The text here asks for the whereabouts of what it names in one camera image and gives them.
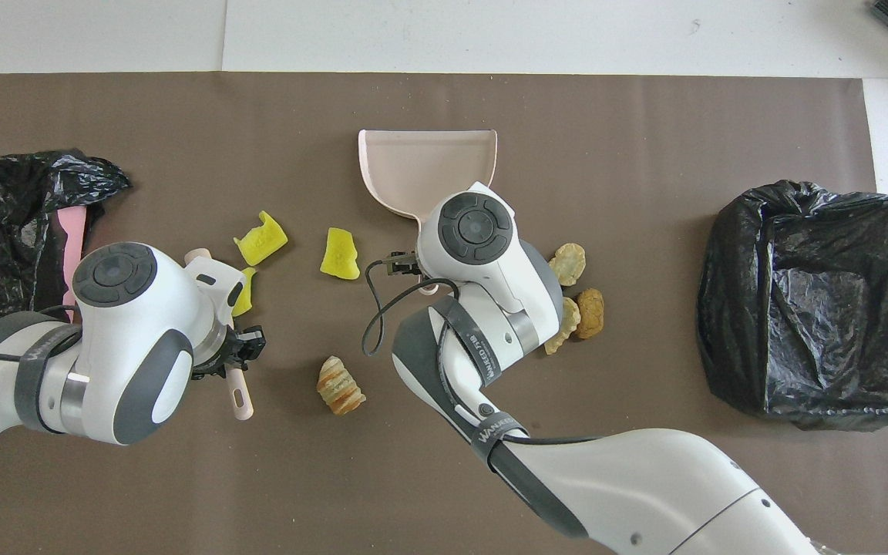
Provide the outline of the striped croissant toy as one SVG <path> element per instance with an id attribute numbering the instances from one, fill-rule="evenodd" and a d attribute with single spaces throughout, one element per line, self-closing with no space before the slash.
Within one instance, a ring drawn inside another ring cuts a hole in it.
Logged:
<path id="1" fill-rule="evenodd" d="M 331 413 L 346 415 L 367 400 L 358 383 L 338 356 L 328 356 L 318 370 L 316 391 Z"/>

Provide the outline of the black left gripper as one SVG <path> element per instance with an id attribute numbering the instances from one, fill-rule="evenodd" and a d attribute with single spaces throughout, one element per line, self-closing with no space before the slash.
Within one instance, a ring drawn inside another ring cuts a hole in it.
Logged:
<path id="1" fill-rule="evenodd" d="M 267 345 L 262 327 L 249 327 L 242 333 L 226 330 L 219 350 L 207 361 L 195 365 L 195 379 L 202 380 L 208 375 L 226 377 L 226 368 L 239 368 L 247 371 L 247 362 L 256 361 Z"/>

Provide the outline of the brown nugget toy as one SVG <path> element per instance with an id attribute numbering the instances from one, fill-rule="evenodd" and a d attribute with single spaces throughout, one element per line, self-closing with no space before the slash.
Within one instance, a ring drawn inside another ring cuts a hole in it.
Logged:
<path id="1" fill-rule="evenodd" d="M 596 288 L 588 288 L 575 298 L 579 309 L 579 323 L 575 334 L 581 340 L 594 338 L 605 327 L 605 300 L 602 292 Z"/>

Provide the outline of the beige plastic dustpan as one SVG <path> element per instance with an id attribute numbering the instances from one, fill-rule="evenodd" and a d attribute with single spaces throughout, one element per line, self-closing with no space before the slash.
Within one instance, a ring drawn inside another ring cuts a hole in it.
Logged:
<path id="1" fill-rule="evenodd" d="M 498 133 L 474 130 L 361 129 L 361 176 L 374 200 L 417 224 L 417 250 L 439 236 L 440 207 L 496 172 Z"/>

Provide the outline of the pale green dumpling toy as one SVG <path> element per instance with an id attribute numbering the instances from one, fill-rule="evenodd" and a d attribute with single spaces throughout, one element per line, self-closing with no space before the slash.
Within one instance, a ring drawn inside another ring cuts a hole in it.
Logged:
<path id="1" fill-rule="evenodd" d="M 561 287 L 573 287 L 587 267 L 586 252 L 578 243 L 565 243 L 554 251 L 547 264 Z"/>
<path id="2" fill-rule="evenodd" d="M 560 350 L 561 345 L 577 330 L 580 320 L 581 315 L 577 302 L 571 298 L 563 298 L 563 317 L 560 319 L 560 326 L 558 326 L 557 333 L 545 341 L 547 355 L 556 354 Z"/>

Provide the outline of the black bag lined bin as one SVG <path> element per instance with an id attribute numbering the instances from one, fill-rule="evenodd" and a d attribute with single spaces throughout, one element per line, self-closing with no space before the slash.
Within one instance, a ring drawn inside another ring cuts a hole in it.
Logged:
<path id="1" fill-rule="evenodd" d="M 706 242 L 695 337 L 711 393 L 803 431 L 888 426 L 888 194 L 753 187 Z"/>

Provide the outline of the beige hand brush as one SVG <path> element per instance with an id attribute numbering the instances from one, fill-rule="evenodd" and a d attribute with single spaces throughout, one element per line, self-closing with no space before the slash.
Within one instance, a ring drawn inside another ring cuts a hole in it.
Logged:
<path id="1" fill-rule="evenodd" d="M 184 263 L 188 265 L 193 262 L 194 259 L 197 259 L 197 257 L 212 258 L 208 249 L 197 248 L 188 251 L 186 255 L 184 255 Z M 250 419 L 254 414 L 254 407 L 253 404 L 251 404 L 251 397 L 246 379 L 244 379 L 244 370 L 240 369 L 239 366 L 234 365 L 234 363 L 225 363 L 224 375 L 226 383 L 230 388 L 233 404 L 232 408 L 235 418 L 240 421 L 247 421 L 247 419 Z"/>

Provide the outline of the brown table mat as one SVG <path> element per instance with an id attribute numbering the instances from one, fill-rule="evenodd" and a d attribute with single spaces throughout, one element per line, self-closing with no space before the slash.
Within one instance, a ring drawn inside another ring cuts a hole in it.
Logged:
<path id="1" fill-rule="evenodd" d="M 106 201 L 96 248 L 173 257 L 267 211 L 289 244 L 253 285 L 244 325 L 268 344 L 237 421 L 222 379 L 188 386 L 130 447 L 21 426 L 0 436 L 0 555 L 598 555 L 490 473 L 390 359 L 362 354 L 363 281 L 318 270 L 331 226 L 361 263 L 412 249 L 415 224 L 368 193 L 357 136 L 496 130 L 493 187 L 549 257 L 587 251 L 601 334 L 534 352 L 487 388 L 540 438 L 663 426 L 725 450 L 814 540 L 888 552 L 888 426 L 804 432 L 708 389 L 695 298 L 715 215 L 751 187 L 875 187 L 853 80 L 552 75 L 112 73 L 0 75 L 0 154 L 75 147 L 133 186 Z M 334 415 L 316 391 L 338 356 L 367 400 Z"/>

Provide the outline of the notched yellow sponge piece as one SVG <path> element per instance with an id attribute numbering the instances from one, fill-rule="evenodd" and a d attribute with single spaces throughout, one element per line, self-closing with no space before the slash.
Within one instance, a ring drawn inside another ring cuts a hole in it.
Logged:
<path id="1" fill-rule="evenodd" d="M 257 266 L 278 252 L 289 241 L 283 227 L 265 210 L 258 212 L 260 225 L 251 228 L 242 238 L 233 238 L 247 266 Z"/>

